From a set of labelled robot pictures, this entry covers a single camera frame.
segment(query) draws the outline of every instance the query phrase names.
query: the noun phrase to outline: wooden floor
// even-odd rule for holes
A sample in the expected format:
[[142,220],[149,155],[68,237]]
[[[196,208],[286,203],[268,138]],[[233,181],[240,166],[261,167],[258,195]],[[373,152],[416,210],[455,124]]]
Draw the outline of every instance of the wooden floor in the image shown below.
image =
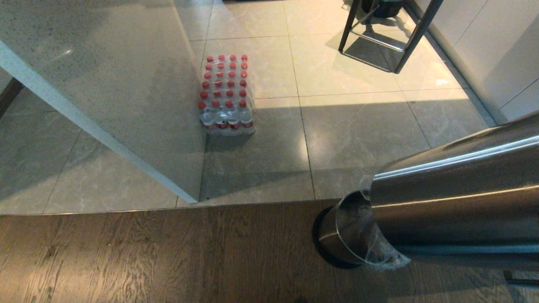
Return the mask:
[[539,302],[500,270],[339,270],[311,243],[335,201],[0,217],[0,302]]

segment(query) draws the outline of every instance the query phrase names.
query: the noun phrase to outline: bar stool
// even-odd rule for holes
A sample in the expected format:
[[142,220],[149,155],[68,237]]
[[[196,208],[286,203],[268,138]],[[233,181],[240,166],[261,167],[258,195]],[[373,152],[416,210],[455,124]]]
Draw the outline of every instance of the bar stool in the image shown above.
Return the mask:
[[345,53],[343,51],[344,45],[346,44],[346,40],[348,39],[348,34],[350,32],[352,32],[352,33],[358,35],[360,38],[363,38],[363,39],[366,39],[368,41],[374,42],[376,44],[382,45],[382,46],[387,47],[389,49],[392,49],[394,51],[403,53],[402,58],[400,59],[397,67],[393,71],[395,74],[398,74],[398,73],[400,73],[400,71],[402,70],[404,64],[406,64],[406,61],[408,61],[410,55],[412,54],[413,50],[416,48],[417,44],[419,43],[419,41],[421,40],[421,38],[423,37],[423,35],[427,31],[427,29],[429,28],[429,25],[431,24],[432,19],[434,18],[434,15],[436,15],[436,12],[438,12],[438,9],[440,8],[440,6],[441,6],[441,4],[442,4],[442,2],[444,0],[431,0],[431,2],[429,3],[429,7],[427,8],[425,13],[423,14],[423,18],[421,18],[419,21],[416,22],[416,28],[414,29],[414,31],[412,33],[412,36],[410,37],[410,39],[408,40],[408,43],[406,43],[406,46],[404,48],[398,47],[398,46],[395,46],[395,45],[392,45],[392,44],[389,44],[389,43],[386,43],[384,41],[378,40],[378,39],[373,38],[373,37],[363,35],[361,33],[354,32],[354,28],[358,24],[360,24],[360,23],[363,24],[363,22],[365,22],[365,24],[370,24],[370,20],[371,20],[372,15],[379,8],[379,5],[378,5],[379,0],[373,0],[370,11],[365,16],[363,16],[361,19],[359,19],[356,24],[353,24],[355,16],[356,16],[357,9],[359,8],[361,1],[362,0],[353,0],[352,1],[352,5],[350,7],[350,13],[348,14],[348,20],[346,21],[346,26],[344,27],[344,32],[342,34],[341,43],[340,43],[340,45],[338,47],[339,53],[341,53],[341,54],[343,54],[343,55],[345,55],[347,57],[350,57],[352,59],[355,59],[355,60],[358,60],[358,61],[361,61],[361,62],[365,62],[364,60],[362,60],[362,59],[360,59],[358,57],[354,57],[352,55],[349,55],[349,54],[347,54],[347,53]]

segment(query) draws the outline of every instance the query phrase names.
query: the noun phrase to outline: black bin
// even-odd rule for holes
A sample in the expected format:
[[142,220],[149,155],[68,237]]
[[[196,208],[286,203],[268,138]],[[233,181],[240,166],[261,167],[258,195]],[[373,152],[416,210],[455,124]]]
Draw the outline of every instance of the black bin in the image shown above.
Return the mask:
[[[363,0],[361,8],[364,12],[369,12],[373,0]],[[404,5],[404,0],[379,0],[380,7],[374,12],[373,16],[378,18],[391,18],[396,16]]]

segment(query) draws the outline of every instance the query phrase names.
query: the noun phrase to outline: water bottle pack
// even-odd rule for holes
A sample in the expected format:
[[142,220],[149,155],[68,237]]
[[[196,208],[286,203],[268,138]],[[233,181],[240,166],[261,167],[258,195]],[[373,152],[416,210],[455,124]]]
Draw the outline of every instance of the water bottle pack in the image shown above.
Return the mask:
[[254,133],[253,75],[247,55],[220,54],[206,61],[198,103],[202,127],[212,135]]

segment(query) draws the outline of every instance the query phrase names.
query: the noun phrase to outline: tile floor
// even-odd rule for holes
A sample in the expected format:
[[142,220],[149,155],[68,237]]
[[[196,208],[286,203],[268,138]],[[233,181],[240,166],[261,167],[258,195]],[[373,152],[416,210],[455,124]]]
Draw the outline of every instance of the tile floor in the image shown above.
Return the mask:
[[[197,64],[247,53],[257,132],[208,137],[202,202],[188,205],[25,89],[0,119],[0,214],[96,212],[339,198],[386,162],[494,121],[423,38],[399,75],[337,51],[348,0],[176,1]],[[402,10],[356,31],[405,41]],[[350,35],[347,52],[398,58]]]

